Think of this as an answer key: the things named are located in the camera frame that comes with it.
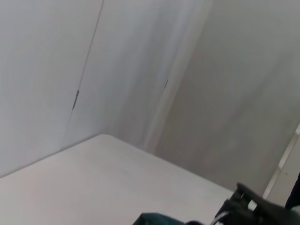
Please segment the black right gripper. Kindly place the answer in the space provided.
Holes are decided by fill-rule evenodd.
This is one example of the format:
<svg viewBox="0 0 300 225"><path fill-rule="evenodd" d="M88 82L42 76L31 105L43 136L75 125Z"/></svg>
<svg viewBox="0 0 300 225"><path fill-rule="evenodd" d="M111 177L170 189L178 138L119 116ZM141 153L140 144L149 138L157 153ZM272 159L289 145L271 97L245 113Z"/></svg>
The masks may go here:
<svg viewBox="0 0 300 225"><path fill-rule="evenodd" d="M251 190L237 183L232 196L225 200L219 213L225 216L225 225L300 225L300 215L269 202L249 208L253 196Z"/></svg>

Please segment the dark teal fabric lunch bag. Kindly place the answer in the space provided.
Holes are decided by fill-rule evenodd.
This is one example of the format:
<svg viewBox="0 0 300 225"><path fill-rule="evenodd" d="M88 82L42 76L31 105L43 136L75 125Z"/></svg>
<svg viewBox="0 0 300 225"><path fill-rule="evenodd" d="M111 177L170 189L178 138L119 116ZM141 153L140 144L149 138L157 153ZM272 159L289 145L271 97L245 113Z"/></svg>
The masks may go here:
<svg viewBox="0 0 300 225"><path fill-rule="evenodd" d="M203 225L198 221L182 222L159 213L142 213L133 225Z"/></svg>

